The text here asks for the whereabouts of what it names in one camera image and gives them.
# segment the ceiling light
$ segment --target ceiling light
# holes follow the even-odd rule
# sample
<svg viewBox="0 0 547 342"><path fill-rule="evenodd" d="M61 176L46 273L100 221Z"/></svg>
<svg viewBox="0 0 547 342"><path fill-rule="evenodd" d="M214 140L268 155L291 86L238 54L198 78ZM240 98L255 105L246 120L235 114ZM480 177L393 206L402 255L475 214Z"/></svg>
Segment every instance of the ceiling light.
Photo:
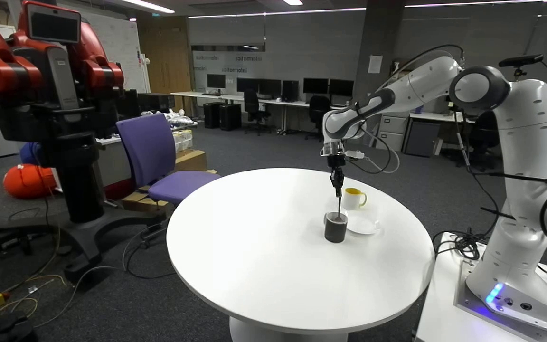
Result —
<svg viewBox="0 0 547 342"><path fill-rule="evenodd" d="M122 1L127 2L129 4L134 4L134 5L137 5L137 6L141 6L141 7L146 7L148 9L161 11L163 13L174 13L174 11L171 10L171 9L167 9L166 7L162 7L162 6L159 6L159 5L156 5L156 4L152 4L150 2L145 2L143 0L122 0Z"/></svg>
<svg viewBox="0 0 547 342"><path fill-rule="evenodd" d="M353 9L311 9L305 11L283 11L283 12L261 12L261 13L246 13L246 14L226 14L226 15L198 15L188 17L189 19L199 18L229 18L229 17L256 17L258 15L282 15L282 14L299 14L299 13L324 13L324 12L340 12L340 11L364 11L366 7L356 7Z"/></svg>
<svg viewBox="0 0 547 342"><path fill-rule="evenodd" d="M499 1L478 1L478 2L450 2L448 4L421 4L406 5L406 8L415 7L442 7L442 6L464 6L464 5L499 5L499 4L519 4L522 2L547 2L547 0L499 0Z"/></svg>

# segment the mug handle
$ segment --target mug handle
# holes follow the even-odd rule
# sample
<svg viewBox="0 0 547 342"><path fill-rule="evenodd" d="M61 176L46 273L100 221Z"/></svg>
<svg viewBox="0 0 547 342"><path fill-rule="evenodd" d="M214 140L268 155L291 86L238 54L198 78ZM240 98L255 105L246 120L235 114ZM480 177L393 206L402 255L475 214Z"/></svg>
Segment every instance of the mug handle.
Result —
<svg viewBox="0 0 547 342"><path fill-rule="evenodd" d="M366 204L366 203L367 203L367 195L366 195L366 193L364 193L364 192L363 192L363 193L361 193L361 195L364 195L364 202L360 203L360 207L363 207L363 206L364 206L364 204Z"/></svg>

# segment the office chair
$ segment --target office chair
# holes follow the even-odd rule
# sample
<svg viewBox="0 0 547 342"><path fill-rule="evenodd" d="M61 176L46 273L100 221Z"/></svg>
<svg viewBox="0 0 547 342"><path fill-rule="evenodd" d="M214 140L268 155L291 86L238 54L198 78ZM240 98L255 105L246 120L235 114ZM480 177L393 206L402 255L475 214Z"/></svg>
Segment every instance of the office chair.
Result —
<svg viewBox="0 0 547 342"><path fill-rule="evenodd" d="M163 114L117 122L136 186L150 184L149 197L175 206L201 186L221 178L205 171L174 171L176 149Z"/></svg>
<svg viewBox="0 0 547 342"><path fill-rule="evenodd" d="M256 125L248 126L245 129L245 134L249 131L256 131L256 135L260 136L261 132L272 132L271 127L261 125L263 119L270 117L271 113L259 110L259 98L256 95L256 91L252 89L244 91L244 108L248 112L248 121L256 121Z"/></svg>
<svg viewBox="0 0 547 342"><path fill-rule="evenodd" d="M470 164L472 167L484 172L486 169L495 169L497 157L489 153L489 149L500 144L497 121L492 111L482 113L472 125L468 136L468 143L472 148L470 152ZM447 154L456 167L465 165L462 152L452 150Z"/></svg>
<svg viewBox="0 0 547 342"><path fill-rule="evenodd" d="M317 130L317 132L313 133L312 130L312 132L309 132L305 136L305 140L309 139L310 136L318 138L319 142L324 140L324 136L322 134L322 119L324 118L324 114L328 111L330 111L330 99L328 99L328 97L321 95L312 96L309 109L310 121L315 124L314 130Z"/></svg>

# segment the gray carpet floor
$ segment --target gray carpet floor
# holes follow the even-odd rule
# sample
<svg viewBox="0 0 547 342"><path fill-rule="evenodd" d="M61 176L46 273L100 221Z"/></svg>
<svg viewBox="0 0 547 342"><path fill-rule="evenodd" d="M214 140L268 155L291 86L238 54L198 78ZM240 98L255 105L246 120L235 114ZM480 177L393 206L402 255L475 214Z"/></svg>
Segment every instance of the gray carpet floor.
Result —
<svg viewBox="0 0 547 342"><path fill-rule="evenodd" d="M194 130L194 147L205 150L208 166L223 176L267 167L302 167L328 171L326 160L319 156L321 143L304 140L303 134L276 136L242 131L223 132ZM353 146L385 164L387 152ZM493 216L479 209L492 208L488 197L478 188L463 168L443 157L422 158L400 154L401 167L391 175L369 175L352 165L345 167L347 177L378 188L404 204L420 219L427 231L450 229L484 232ZM45 214L43 199L19 200L7 195L2 179L9 168L19 162L18 156L0 161L0 220L7 220L18 210L40 208ZM505 197L503 180L483 177L482 184L500 206ZM64 199L57 195L48 200L49 214L65 210ZM14 219L32 216L27 212ZM103 266L121 266L121 255L128 239L140 227L125 227L109 232L104 243L111 247L104 253ZM141 275L161 275L172 270L162 237L154 246L139 251L131 267ZM52 240L44 237L33 242L34 254L25 256L19 249L0 255L0 290L22 279L50 258ZM62 274L62 268L72 256L59 257L44 274ZM547 252L543 260L547 264ZM42 284L48 279L39 279ZM26 294L28 286L14 291L15 298ZM49 320L67 303L72 288L59 280L39 290L39 305L31 316L34 325ZM419 318L419 299L406 313L386 324L349 335L351 342L407 342L411 329ZM32 302L18 309L30 312ZM86 286L81 286L68 311L52 323L37 329L42 341L196 341L229 342L228 317L198 299L175 275L157 280L143 280L119 270L95 270Z"/></svg>

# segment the drawer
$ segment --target drawer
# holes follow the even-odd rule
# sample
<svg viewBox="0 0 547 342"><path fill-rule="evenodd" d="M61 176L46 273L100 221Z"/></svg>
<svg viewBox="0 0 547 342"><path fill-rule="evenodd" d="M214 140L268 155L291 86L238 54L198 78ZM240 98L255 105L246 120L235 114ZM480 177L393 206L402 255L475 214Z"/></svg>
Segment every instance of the drawer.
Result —
<svg viewBox="0 0 547 342"><path fill-rule="evenodd" d="M381 117L381 126L379 128L382 132L404 134L406 128L406 117L396 117L383 115Z"/></svg>
<svg viewBox="0 0 547 342"><path fill-rule="evenodd" d="M380 131L377 136L381 140L385 141L391 150L400 151L402 149L402 138L404 137L403 134ZM387 147L383 145L383 143L380 141L377 141L377 145L375 147L381 150L387 149Z"/></svg>

